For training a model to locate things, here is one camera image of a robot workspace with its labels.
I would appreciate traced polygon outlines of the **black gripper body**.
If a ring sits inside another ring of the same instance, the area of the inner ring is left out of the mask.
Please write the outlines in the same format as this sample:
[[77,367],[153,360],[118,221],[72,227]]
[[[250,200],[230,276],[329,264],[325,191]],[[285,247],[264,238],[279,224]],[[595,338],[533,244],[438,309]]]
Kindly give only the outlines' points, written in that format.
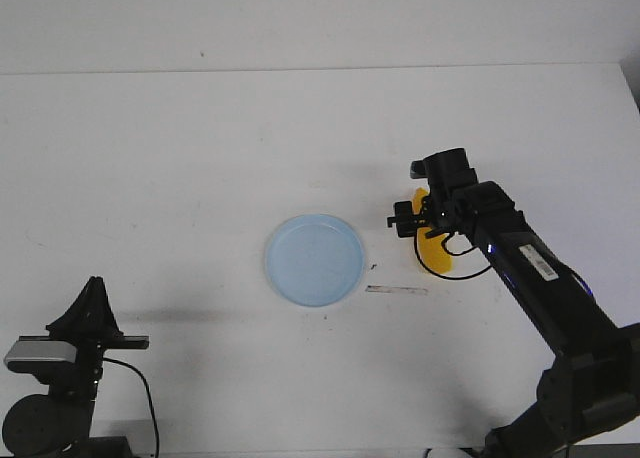
[[65,341],[77,348],[74,364],[59,364],[46,370],[31,373],[39,383],[49,386],[52,393],[95,393],[103,376],[105,353],[111,350],[145,350],[148,336],[123,336],[112,338],[69,338],[45,335],[22,335],[18,340]]
[[450,196],[433,192],[423,199],[420,215],[431,229],[429,236],[473,234],[473,213],[469,201],[471,190],[471,187],[457,188]]

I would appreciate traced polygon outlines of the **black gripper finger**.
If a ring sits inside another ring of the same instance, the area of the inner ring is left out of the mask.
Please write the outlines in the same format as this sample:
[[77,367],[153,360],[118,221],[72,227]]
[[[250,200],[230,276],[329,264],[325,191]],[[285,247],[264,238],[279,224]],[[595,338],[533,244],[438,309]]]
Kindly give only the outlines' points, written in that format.
[[111,306],[104,280],[89,278],[65,313],[45,329],[52,337],[123,337]]
[[423,215],[415,212],[411,201],[393,204],[393,214],[386,219],[387,227],[394,228],[398,237],[415,237],[423,225]]

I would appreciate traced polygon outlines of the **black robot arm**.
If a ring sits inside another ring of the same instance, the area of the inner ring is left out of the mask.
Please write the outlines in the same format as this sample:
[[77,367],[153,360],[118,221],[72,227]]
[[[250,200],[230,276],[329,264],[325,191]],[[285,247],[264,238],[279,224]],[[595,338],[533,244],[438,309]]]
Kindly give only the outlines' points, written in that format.
[[111,350],[145,350],[147,336],[127,336],[117,325],[104,280],[89,278],[68,310],[46,326],[45,336],[18,337],[6,368],[33,376],[45,394],[18,400],[2,424],[13,457],[132,457],[125,436],[92,437],[103,364]]
[[551,457],[639,415],[639,326],[618,327],[591,289],[547,247],[495,182],[478,180],[454,148],[412,162],[428,194],[397,202],[387,220],[401,238],[464,236],[486,257],[554,354],[535,402],[491,430],[472,457]]

